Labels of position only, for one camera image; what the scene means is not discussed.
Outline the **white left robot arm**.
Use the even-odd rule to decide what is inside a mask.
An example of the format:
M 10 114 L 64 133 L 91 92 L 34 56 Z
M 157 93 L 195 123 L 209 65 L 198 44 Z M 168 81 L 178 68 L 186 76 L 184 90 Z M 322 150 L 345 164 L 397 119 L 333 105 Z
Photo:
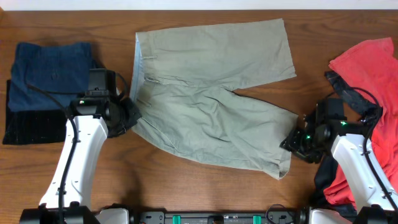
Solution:
M 96 165 L 108 137 L 137 124 L 139 109 L 130 98 L 78 98 L 68 109 L 67 131 L 51 184 L 37 208 L 22 211 L 20 223 L 132 223 L 129 209 L 112 205 L 91 211 Z

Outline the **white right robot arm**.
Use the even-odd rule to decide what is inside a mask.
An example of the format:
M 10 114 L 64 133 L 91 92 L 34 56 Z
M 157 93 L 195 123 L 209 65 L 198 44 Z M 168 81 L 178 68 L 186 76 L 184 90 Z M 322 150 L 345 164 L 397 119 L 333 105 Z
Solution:
M 280 147 L 307 163 L 331 155 L 354 196 L 355 223 L 397 223 L 397 192 L 379 165 L 369 139 L 372 126 L 332 119 L 293 129 Z

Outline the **khaki shorts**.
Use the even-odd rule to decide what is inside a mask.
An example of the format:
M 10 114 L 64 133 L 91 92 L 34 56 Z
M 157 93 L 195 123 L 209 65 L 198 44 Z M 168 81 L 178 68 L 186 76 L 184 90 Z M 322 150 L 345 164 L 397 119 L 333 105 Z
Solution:
M 291 154 L 280 144 L 297 115 L 236 90 L 293 77 L 282 19 L 138 32 L 133 131 L 178 157 L 281 179 Z

